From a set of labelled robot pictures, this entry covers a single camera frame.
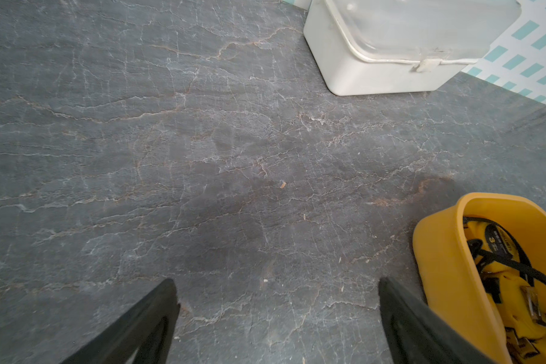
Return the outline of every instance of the yellow bucket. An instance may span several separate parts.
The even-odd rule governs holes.
[[[532,201],[498,193],[469,193],[422,219],[413,250],[429,307],[490,359],[511,364],[505,329],[494,316],[463,232],[463,216],[493,220],[516,237],[531,265],[546,274],[546,212]],[[546,312],[546,287],[537,284]]]

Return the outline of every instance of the tiled wall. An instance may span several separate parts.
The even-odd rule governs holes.
[[[463,71],[546,104],[546,0],[520,3],[520,18]]]

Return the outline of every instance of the gray stone floor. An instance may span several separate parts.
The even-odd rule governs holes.
[[[546,209],[546,106],[459,74],[336,97],[277,1],[0,1],[0,363],[56,363],[164,277],[170,363],[388,363],[421,218]]]

